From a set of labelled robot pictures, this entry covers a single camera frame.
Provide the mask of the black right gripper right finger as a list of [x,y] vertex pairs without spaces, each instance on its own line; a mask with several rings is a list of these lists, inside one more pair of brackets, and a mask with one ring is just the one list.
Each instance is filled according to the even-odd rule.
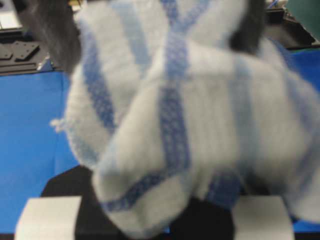
[[229,39],[235,52],[256,53],[266,25],[265,1],[246,0],[246,10],[240,25]]

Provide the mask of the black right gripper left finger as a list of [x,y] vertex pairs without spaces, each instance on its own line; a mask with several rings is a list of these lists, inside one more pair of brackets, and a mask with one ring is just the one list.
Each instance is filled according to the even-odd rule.
[[44,43],[52,61],[71,74],[81,58],[80,32],[68,0],[23,0],[21,21]]

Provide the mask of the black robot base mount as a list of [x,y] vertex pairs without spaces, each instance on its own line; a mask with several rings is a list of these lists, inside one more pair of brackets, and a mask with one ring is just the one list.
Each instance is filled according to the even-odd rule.
[[267,9],[265,36],[288,50],[319,48],[317,41],[299,22],[281,8]]

